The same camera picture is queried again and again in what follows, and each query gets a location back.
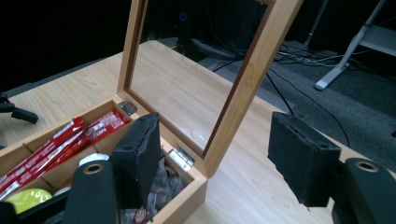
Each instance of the wooden box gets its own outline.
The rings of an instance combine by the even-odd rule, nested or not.
[[[217,171],[302,1],[264,3],[267,10],[231,85],[157,41],[140,44],[148,1],[132,1],[117,94],[74,117],[82,116],[90,123],[113,108],[127,113],[125,105],[137,108],[128,114],[129,125],[147,113],[161,114],[163,153],[188,185],[154,217],[153,223],[183,222],[205,201],[207,180]],[[136,61],[138,51],[140,61]],[[135,63],[145,69],[135,71]],[[27,158],[70,119],[1,150],[0,175]],[[97,143],[95,148],[110,154],[129,125]],[[85,149],[45,174],[48,183],[37,179],[24,189],[57,191],[73,176],[78,162],[95,152],[95,148]]]

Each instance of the box lid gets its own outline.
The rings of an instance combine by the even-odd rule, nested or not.
[[[186,151],[200,172],[210,177],[231,144],[302,0],[264,1],[260,24],[234,81],[158,41],[141,39],[148,22],[148,2],[134,0],[131,4],[118,96],[137,104],[140,116],[158,111],[162,136]],[[178,25],[184,25],[182,19],[189,15],[184,16]]]

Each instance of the black clamp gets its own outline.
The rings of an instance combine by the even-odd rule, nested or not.
[[[5,93],[0,93],[0,113],[12,113],[12,118],[23,119],[33,124],[38,121],[38,116],[35,113],[16,107],[8,100]]]

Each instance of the gray carpet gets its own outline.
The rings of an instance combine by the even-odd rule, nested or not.
[[[305,48],[305,45],[295,42],[285,44]],[[332,52],[321,53],[334,55]],[[223,61],[206,58],[198,63],[213,70]],[[6,93],[8,96],[17,95],[88,64],[91,63]],[[241,64],[240,61],[231,63],[216,73],[234,81]],[[270,78],[289,102],[293,113],[317,130],[396,172],[396,137],[392,136],[396,131],[395,79],[360,69],[347,69],[327,89],[316,91],[314,84],[332,68],[310,65],[274,62],[269,71]],[[268,78],[262,83],[257,95],[289,112]]]

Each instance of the light wood surface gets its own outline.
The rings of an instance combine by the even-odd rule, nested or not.
[[[155,67],[139,62],[144,55],[155,53],[153,50],[156,49],[149,45],[139,48],[135,65],[138,72],[155,71]],[[163,60],[172,62],[180,58]],[[114,95],[120,63],[121,53],[10,98],[16,106],[36,112],[39,120],[34,125],[2,114],[0,145],[20,144],[23,138],[50,129]],[[224,85],[231,86],[225,80]],[[208,181],[205,203],[186,223],[332,223],[332,203],[328,208],[309,210],[298,204],[281,174],[267,159],[271,115],[275,110],[278,109],[263,100],[253,99],[219,169]],[[342,161],[349,157],[360,155],[345,148]]]

